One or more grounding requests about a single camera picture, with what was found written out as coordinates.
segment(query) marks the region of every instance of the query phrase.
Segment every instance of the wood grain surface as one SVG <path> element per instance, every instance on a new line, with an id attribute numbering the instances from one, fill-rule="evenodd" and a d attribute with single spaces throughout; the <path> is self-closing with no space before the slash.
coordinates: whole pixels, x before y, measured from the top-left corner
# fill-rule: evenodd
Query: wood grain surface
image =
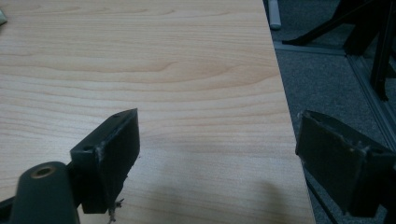
<path id="1" fill-rule="evenodd" d="M 3 0 L 0 200 L 138 108 L 117 223 L 313 223 L 262 1 Z M 83 215 L 82 224 L 107 223 Z"/>

